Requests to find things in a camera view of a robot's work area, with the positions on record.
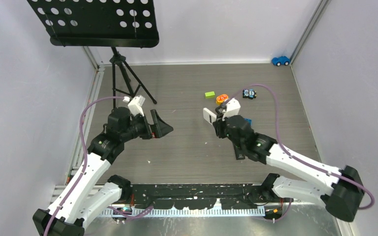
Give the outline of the black remote control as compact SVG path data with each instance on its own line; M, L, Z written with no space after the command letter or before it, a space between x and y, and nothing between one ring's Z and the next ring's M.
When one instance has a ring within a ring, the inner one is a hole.
M238 147L236 147L236 146L234 147L234 152L235 152L236 160L245 160L244 153Z

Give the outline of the red and white remote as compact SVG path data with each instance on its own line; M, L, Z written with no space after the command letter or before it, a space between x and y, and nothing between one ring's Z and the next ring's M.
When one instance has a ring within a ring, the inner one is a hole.
M213 123L217 119L217 114L209 110L208 108L203 108L202 110L203 118L205 121L207 121L210 125L213 125Z

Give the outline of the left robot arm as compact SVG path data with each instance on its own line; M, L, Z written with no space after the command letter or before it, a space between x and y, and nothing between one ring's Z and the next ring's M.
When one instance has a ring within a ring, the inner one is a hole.
M129 180L111 176L103 187L90 196L100 177L124 151L125 143L141 138L161 138L173 131L155 109L151 110L153 124L147 122L140 106L118 107L112 110L89 147L83 162L58 198L47 209L38 209L33 222L41 236L82 236L87 227L114 202L127 203L132 194Z

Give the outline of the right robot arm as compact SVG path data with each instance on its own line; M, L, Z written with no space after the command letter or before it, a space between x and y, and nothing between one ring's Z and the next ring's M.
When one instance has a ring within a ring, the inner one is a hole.
M263 199L268 202L277 198L299 199L324 207L342 221L354 221L366 192L355 168L332 167L289 150L277 140L255 132L240 115L225 118L206 111L203 115L217 137L232 142L237 157L273 166L300 178L293 180L270 173L261 185Z

